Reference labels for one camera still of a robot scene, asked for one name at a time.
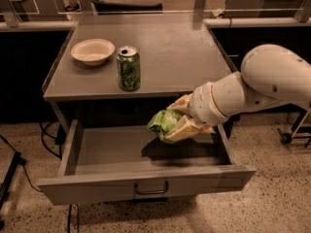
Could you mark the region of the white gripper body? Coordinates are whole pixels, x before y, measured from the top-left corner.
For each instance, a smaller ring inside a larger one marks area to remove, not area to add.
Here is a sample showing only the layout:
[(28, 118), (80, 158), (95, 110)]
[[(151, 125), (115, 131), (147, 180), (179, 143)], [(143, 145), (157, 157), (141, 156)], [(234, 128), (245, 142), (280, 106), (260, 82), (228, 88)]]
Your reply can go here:
[(189, 115), (198, 123), (217, 126), (228, 120), (216, 106), (213, 96), (213, 84), (205, 83), (191, 94), (188, 104)]

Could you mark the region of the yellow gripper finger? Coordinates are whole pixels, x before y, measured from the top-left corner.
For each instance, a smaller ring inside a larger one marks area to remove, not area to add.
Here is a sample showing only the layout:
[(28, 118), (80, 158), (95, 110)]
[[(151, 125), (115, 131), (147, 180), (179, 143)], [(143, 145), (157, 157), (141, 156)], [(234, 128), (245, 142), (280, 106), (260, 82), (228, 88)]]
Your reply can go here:
[(193, 118), (183, 115), (178, 120), (177, 124), (163, 136), (163, 141), (176, 143), (191, 138), (197, 134), (213, 133), (215, 133), (213, 127), (196, 122)]
[(178, 98), (174, 103), (167, 107), (167, 110), (178, 112), (183, 115), (189, 114), (189, 102), (191, 100), (191, 95), (186, 94)]

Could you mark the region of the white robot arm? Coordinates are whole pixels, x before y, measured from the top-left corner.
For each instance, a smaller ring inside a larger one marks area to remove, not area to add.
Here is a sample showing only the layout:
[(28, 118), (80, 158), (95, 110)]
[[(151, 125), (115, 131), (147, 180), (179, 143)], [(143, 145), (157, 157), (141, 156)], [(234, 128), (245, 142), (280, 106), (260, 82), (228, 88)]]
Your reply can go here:
[(260, 45), (243, 58), (238, 71), (205, 83), (169, 106), (183, 114), (164, 135), (179, 142), (240, 113), (258, 112), (284, 104), (311, 111), (311, 66), (296, 53), (278, 45)]

